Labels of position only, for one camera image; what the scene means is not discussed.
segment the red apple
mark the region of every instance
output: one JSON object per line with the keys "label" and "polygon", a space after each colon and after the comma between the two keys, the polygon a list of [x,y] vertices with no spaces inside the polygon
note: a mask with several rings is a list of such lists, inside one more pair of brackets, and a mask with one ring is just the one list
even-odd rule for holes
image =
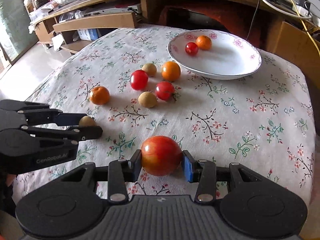
{"label": "red apple", "polygon": [[182,160],[182,150],[177,142],[167,136],[152,136],[141,146],[143,169],[154,176],[172,173]]}

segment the white tablecloth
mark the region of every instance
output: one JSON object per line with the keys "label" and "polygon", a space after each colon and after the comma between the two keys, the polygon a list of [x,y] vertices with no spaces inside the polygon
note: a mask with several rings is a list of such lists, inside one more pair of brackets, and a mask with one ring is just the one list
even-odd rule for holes
{"label": "white tablecloth", "polygon": [[[87,113],[103,128],[103,136],[80,142],[72,162],[18,176],[16,199],[85,162],[103,166],[118,158],[129,159],[148,137],[166,135],[195,159],[213,160],[218,166],[240,162],[309,203],[315,127],[305,78],[295,65],[259,50],[260,70],[239,80],[212,80],[182,68],[181,77],[173,83],[175,103],[159,100],[152,109],[137,103],[140,92],[130,87],[131,73],[154,63],[158,73],[147,87],[154,91],[162,81],[161,65],[171,60],[168,42],[183,31],[156,25],[117,29],[50,74],[30,100],[64,112]],[[98,85],[111,94],[104,106],[88,100],[90,89]],[[166,177],[142,170],[136,183],[127,183],[130,196],[194,196],[196,188],[196,183],[185,182],[181,168]],[[224,196],[226,183],[218,182],[217,189],[217,196]],[[107,197],[107,182],[99,183],[97,194]]]}

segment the floral plate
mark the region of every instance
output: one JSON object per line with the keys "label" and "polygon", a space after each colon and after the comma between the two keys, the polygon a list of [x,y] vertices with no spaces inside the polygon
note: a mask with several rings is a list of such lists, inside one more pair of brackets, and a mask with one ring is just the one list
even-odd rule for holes
{"label": "floral plate", "polygon": [[[185,52],[188,42],[200,35],[212,40],[210,50],[200,50],[196,56]],[[193,73],[221,80],[238,79],[256,72],[261,55],[249,42],[231,33],[215,30],[194,30],[181,33],[168,44],[170,56]]]}

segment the tangerine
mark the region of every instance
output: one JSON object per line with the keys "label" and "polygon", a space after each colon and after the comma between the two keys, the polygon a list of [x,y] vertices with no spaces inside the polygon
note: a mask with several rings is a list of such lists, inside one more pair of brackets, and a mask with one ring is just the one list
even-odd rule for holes
{"label": "tangerine", "polygon": [[212,41],[209,37],[207,37],[205,35],[201,35],[197,38],[196,44],[199,49],[209,50],[209,49],[211,49]]}
{"label": "tangerine", "polygon": [[180,66],[174,61],[167,61],[161,68],[162,77],[168,81],[176,81],[181,74]]}
{"label": "tangerine", "polygon": [[108,89],[103,86],[98,86],[90,91],[89,98],[95,105],[104,105],[109,101],[110,94]]}

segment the red fabric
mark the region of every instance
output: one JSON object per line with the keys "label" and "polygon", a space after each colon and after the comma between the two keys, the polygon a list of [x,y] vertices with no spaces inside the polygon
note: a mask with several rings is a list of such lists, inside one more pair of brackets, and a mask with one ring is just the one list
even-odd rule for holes
{"label": "red fabric", "polygon": [[[169,8],[184,8],[202,13],[224,25],[232,34],[245,39],[248,35],[250,23],[255,8],[225,0],[214,0],[212,3],[192,2],[167,5],[162,10],[158,24],[167,25]],[[248,41],[255,47],[260,47],[260,24],[257,17],[253,23]]]}

